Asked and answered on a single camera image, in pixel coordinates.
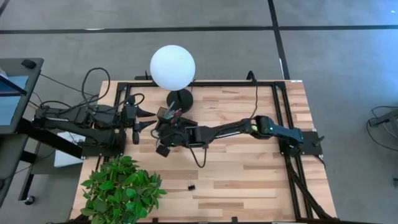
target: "wooden tabletop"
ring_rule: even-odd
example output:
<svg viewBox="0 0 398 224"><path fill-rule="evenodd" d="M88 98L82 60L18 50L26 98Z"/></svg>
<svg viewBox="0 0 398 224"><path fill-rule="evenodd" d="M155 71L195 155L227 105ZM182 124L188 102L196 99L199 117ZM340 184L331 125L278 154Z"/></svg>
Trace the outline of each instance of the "wooden tabletop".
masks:
<svg viewBox="0 0 398 224"><path fill-rule="evenodd" d="M113 105L117 84L116 81L111 82L109 93L99 104ZM106 86L107 83L104 82L101 94ZM286 81L286 87L295 127L304 131L313 129L303 83ZM146 111L156 113L160 106L167 107L167 90L159 87L133 87L131 94L133 93L143 93L146 96L140 105ZM192 94L193 107L183 117L193 119L201 126L217 126L248 118L253 112L256 99L255 88L252 86L193 87ZM284 111L281 92L279 100ZM256 114L277 121L272 91L268 86L258 88ZM210 144L205 168L199 169L188 149L172 148L167 158L157 154L155 139L150 136L154 126L143 130L139 145L132 144L132 132L127 130L125 155L139 161L142 169L160 174L163 179L161 188L168 192L160 199L159 210L154 209L140 222L151 221L152 218L159 218L160 222L230 222L231 217L238 217L241 222L294 220L285 161L279 153L276 138L258 140L250 135L239 134L217 139ZM204 151L194 151L199 163L202 163ZM97 160L97 157L91 157L84 161L79 183L88 179ZM309 191L327 213L335 216L323 164L314 156L302 156L302 160ZM196 190L187 190L190 182L195 184ZM299 189L297 192L301 214L305 217L302 195ZM71 218L80 214L85 202L79 185Z"/></svg>

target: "gray floor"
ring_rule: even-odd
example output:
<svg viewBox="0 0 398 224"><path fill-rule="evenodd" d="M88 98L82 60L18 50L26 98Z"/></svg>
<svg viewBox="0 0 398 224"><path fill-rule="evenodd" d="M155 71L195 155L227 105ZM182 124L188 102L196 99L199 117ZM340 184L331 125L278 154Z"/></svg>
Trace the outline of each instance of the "gray floor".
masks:
<svg viewBox="0 0 398 224"><path fill-rule="evenodd" d="M398 24L391 0L274 0L280 26ZM89 29L172 26L269 26L263 0L11 0L0 29ZM397 223L398 152L375 145L366 133L369 110L398 105L398 30L282 31L292 79L303 80L322 142L328 179L341 219ZM187 48L197 79L242 79L253 70L261 79L281 79L272 31L141 34L0 35L0 57L43 57L43 74L79 87L85 72L101 66L114 80L143 75L161 46ZM99 90L104 76L90 78ZM43 100L80 101L79 93L44 78L35 91ZM33 111L27 111L31 117ZM397 140L382 128L372 134L392 147ZM67 218L78 182L73 176L38 176L37 203L17 202L24 174L15 176L0 209L2 223L60 222Z"/></svg>

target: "white spherical lamp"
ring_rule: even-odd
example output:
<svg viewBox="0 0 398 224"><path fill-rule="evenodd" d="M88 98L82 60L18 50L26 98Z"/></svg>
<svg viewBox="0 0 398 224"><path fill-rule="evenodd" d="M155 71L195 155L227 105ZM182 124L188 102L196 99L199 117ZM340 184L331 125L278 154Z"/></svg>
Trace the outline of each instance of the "white spherical lamp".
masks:
<svg viewBox="0 0 398 224"><path fill-rule="evenodd" d="M167 45L156 51L150 60L150 74L158 86L170 90L167 104L187 112L193 104L192 94L184 89L195 75L195 61L185 48Z"/></svg>

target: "black desk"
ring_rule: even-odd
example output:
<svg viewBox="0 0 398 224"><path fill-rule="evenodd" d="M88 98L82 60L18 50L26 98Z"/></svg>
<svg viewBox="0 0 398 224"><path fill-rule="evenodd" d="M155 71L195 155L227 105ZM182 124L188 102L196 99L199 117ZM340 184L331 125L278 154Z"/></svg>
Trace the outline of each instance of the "black desk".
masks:
<svg viewBox="0 0 398 224"><path fill-rule="evenodd" d="M19 161L35 164L42 158L39 150L36 150L36 153L24 150L28 138L34 138L38 140L38 142L48 145L47 147L50 149L53 147L77 158L81 157L82 151L80 147L50 131L34 128L30 121L22 117L37 80L39 79L44 62L42 58L29 58L29 60L37 64L35 68L30 69L21 65L24 59L26 58L0 58L0 67L6 72L7 76L28 76L24 88L27 94L26 96L21 96L19 99L10 125L0 125L0 185L2 184L2 187L0 187L0 207L10 188ZM33 167L28 171L19 200L25 200L28 196L34 176L34 173L31 172Z"/></svg>

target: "caster wheel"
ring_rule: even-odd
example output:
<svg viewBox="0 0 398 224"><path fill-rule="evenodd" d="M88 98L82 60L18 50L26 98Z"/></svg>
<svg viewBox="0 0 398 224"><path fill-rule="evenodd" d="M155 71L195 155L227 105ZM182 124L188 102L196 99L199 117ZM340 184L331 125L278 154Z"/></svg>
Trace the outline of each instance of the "caster wheel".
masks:
<svg viewBox="0 0 398 224"><path fill-rule="evenodd" d="M28 195L25 199L25 205L32 205L35 202L35 197Z"/></svg>

